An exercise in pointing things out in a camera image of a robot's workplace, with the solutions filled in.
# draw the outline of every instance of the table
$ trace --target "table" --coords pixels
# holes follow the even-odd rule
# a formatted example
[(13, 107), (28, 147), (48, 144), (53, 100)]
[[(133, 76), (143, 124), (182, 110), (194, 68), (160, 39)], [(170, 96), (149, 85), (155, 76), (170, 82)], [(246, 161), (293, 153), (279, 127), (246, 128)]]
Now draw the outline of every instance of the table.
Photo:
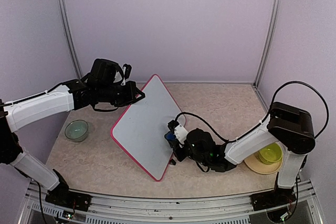
[[(251, 85), (168, 83), (166, 86), (183, 111), (203, 117), (225, 138), (234, 139), (246, 132), (265, 114)], [(163, 180), (155, 182), (110, 136), (111, 127), (123, 110), (99, 113), (86, 107), (69, 113), (47, 165), (60, 172), (70, 188), (149, 198), (226, 196), (273, 188), (276, 174), (256, 174), (244, 163), (225, 173), (203, 173), (190, 159), (170, 165)], [(65, 126), (76, 119), (89, 123), (90, 134), (82, 143), (73, 143), (64, 136)], [(187, 116), (186, 129), (196, 127), (209, 131), (203, 122)]]

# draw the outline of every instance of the white wall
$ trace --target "white wall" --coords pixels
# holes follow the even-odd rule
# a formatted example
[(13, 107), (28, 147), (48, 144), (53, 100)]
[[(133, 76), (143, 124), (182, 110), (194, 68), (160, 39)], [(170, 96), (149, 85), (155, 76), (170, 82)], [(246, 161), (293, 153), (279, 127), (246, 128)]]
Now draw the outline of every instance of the white wall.
[[(5, 102), (75, 78), (57, 0), (0, 0), (0, 62)], [(59, 114), (23, 128), (20, 145), (45, 162), (65, 118)], [(14, 223), (28, 184), (17, 170), (0, 164), (0, 223)]]
[[(289, 80), (317, 88), (330, 107), (330, 123), (317, 139), (303, 170), (311, 178), (328, 223), (336, 218), (336, 0), (281, 0), (279, 18), (260, 90), (269, 103)], [(324, 124), (322, 102), (307, 88), (287, 87), (278, 101), (311, 112), (317, 133)]]
[(65, 0), (83, 72), (95, 58), (147, 81), (254, 81), (273, 0)]

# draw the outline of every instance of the green bowl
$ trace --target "green bowl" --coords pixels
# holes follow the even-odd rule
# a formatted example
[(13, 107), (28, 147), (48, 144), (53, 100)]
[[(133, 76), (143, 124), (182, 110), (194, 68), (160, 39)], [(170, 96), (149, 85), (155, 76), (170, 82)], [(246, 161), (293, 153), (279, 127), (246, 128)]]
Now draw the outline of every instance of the green bowl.
[(82, 142), (88, 134), (89, 125), (84, 120), (75, 120), (65, 129), (65, 136), (73, 142)]
[(261, 162), (266, 165), (271, 165), (282, 159), (282, 149), (278, 144), (273, 143), (262, 148), (258, 152), (258, 156)]

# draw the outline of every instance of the wooden plate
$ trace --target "wooden plate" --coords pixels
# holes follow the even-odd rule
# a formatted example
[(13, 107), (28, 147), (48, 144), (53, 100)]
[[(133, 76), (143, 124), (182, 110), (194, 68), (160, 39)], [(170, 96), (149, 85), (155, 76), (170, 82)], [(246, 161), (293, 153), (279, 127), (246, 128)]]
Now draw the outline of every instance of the wooden plate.
[(274, 164), (265, 165), (256, 157), (256, 154), (252, 154), (244, 160), (248, 168), (256, 173), (264, 175), (276, 173), (277, 171), (279, 171), (282, 166), (282, 161), (283, 158)]

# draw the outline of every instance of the yellow-green bowl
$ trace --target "yellow-green bowl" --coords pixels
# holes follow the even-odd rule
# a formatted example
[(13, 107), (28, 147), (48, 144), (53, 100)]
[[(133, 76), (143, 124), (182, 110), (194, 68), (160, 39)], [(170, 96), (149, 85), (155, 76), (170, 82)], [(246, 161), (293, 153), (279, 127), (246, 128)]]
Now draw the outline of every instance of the yellow-green bowl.
[(261, 162), (266, 165), (271, 165), (282, 159), (282, 149), (278, 144), (273, 143), (262, 148), (258, 152), (258, 156)]

